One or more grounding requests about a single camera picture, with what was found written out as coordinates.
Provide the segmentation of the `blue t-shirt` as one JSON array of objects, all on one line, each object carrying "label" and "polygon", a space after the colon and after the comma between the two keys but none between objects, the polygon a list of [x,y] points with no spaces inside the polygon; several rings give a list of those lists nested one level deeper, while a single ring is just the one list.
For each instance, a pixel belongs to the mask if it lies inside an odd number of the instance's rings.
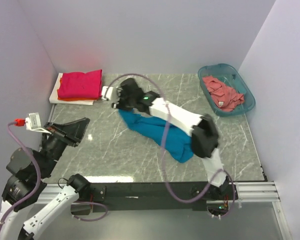
[{"label": "blue t-shirt", "polygon": [[[158,145],[161,144],[166,125],[165,120],[153,116],[144,117],[138,113],[122,109],[118,113],[130,130],[152,139]],[[194,156],[191,148],[191,137],[172,124],[169,126],[165,149],[179,163],[185,163]]]}]

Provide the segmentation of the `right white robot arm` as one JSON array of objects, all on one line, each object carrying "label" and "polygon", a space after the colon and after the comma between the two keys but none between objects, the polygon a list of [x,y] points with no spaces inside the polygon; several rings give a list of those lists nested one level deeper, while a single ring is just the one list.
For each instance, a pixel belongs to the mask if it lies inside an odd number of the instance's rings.
[{"label": "right white robot arm", "polygon": [[227,194],[230,177],[221,161],[219,133],[210,115],[199,115],[170,103],[162,91],[145,92],[132,77],[122,81],[118,87],[104,87],[102,95],[111,101],[113,108],[126,112],[138,110],[165,121],[159,140],[162,147],[168,140],[169,127],[176,127],[189,136],[191,151],[203,161],[211,197],[220,200]]}]

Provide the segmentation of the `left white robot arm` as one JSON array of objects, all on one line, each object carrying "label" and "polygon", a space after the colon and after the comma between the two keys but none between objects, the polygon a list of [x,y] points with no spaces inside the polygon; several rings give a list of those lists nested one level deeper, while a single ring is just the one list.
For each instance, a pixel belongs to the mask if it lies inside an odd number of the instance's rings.
[{"label": "left white robot arm", "polygon": [[43,179],[49,178],[67,146],[77,147],[82,141],[90,123],[89,118],[81,118],[64,124],[48,122],[41,126],[39,115],[31,113],[29,117],[17,118],[9,126],[23,127],[29,131],[44,135],[40,151],[26,147],[13,133],[10,136],[19,144],[11,156],[7,170],[12,174],[8,179],[2,200],[9,203],[7,211],[0,216],[0,232],[8,216],[37,201],[46,187]]}]

